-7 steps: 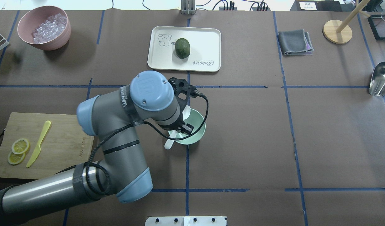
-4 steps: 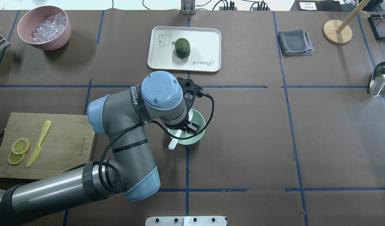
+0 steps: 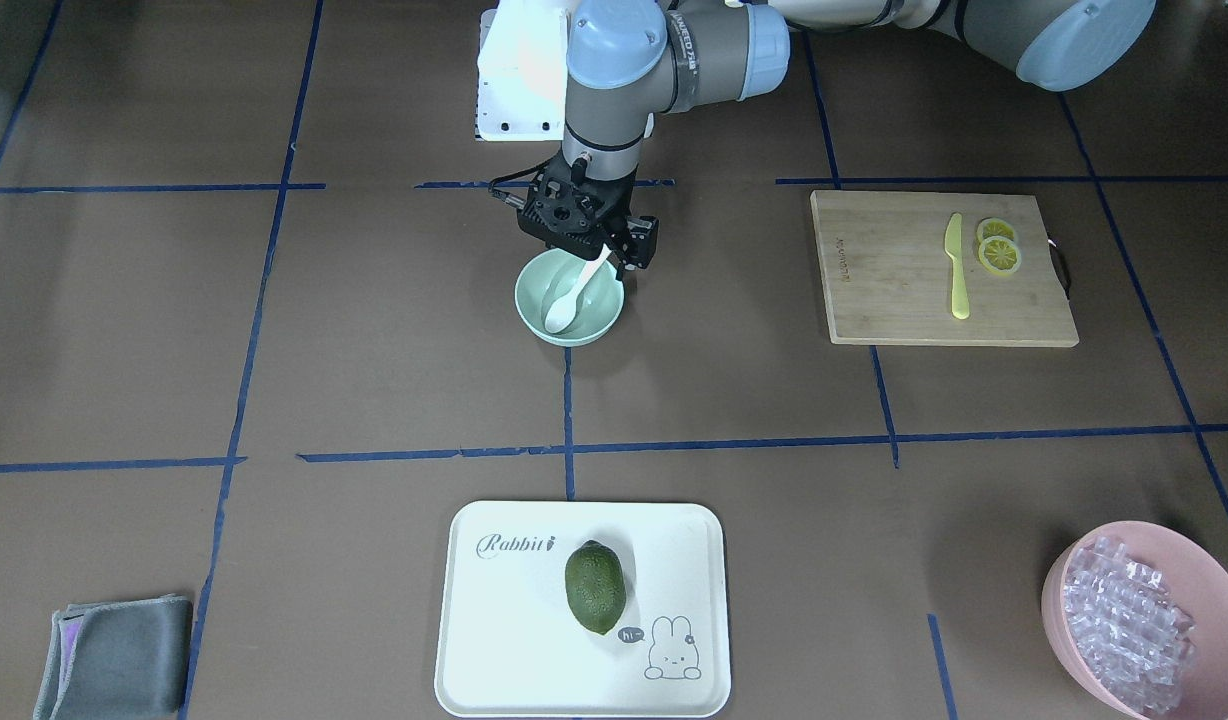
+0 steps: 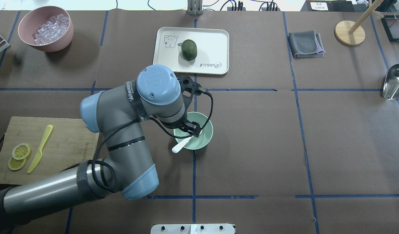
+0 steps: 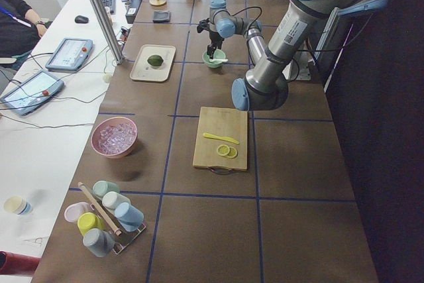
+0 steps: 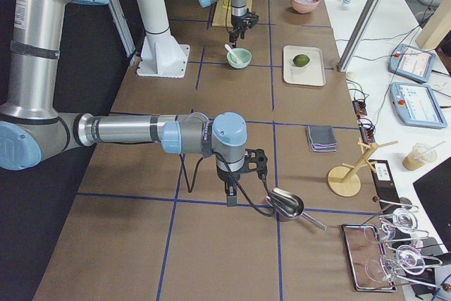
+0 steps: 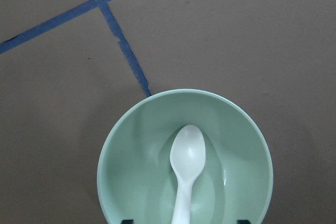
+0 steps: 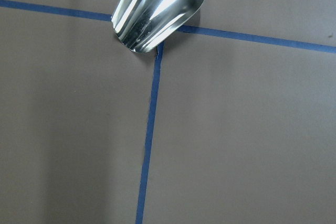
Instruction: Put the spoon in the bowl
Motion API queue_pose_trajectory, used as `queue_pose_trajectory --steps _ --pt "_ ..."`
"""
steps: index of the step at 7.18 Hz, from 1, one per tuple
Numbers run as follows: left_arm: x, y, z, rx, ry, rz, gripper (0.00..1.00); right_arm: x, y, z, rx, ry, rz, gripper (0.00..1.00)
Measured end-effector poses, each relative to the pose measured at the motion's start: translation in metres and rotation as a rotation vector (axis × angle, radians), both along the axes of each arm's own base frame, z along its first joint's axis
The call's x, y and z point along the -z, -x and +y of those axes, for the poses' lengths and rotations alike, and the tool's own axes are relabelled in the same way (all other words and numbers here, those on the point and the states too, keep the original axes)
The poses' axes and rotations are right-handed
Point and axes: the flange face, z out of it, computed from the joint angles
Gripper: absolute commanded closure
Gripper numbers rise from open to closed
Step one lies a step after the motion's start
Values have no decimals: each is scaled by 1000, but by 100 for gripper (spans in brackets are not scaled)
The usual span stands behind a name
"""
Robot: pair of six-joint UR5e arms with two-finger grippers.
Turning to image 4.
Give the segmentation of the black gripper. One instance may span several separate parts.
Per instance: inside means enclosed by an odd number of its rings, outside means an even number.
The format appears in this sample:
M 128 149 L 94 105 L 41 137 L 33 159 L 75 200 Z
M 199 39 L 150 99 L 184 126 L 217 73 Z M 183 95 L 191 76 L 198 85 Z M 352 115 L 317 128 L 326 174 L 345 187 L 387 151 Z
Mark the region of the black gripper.
M 179 129 L 186 132 L 188 136 L 200 136 L 203 128 L 197 122 L 191 122 L 188 119 L 180 119 L 171 123 L 167 123 L 169 129 Z

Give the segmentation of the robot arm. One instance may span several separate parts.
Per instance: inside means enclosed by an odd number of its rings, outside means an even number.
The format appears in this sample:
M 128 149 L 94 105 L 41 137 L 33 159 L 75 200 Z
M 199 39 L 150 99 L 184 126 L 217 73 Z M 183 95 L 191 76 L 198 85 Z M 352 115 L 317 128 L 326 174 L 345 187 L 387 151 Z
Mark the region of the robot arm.
M 165 131 L 180 129 L 198 137 L 205 124 L 191 122 L 187 108 L 194 95 L 212 95 L 188 76 L 164 65 L 150 65 L 137 79 L 101 91 L 81 102 L 81 118 L 103 140 L 91 160 L 56 175 L 0 191 L 0 231 L 121 192 L 136 200 L 153 191 L 159 179 L 141 122 Z

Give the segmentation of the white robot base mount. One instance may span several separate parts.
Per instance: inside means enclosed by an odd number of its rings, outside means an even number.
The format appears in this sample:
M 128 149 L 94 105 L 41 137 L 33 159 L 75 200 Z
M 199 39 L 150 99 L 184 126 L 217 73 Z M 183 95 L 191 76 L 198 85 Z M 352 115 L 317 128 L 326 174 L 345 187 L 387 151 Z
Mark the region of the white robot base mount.
M 160 224 L 153 225 L 151 234 L 235 234 L 235 225 L 229 223 L 211 224 Z

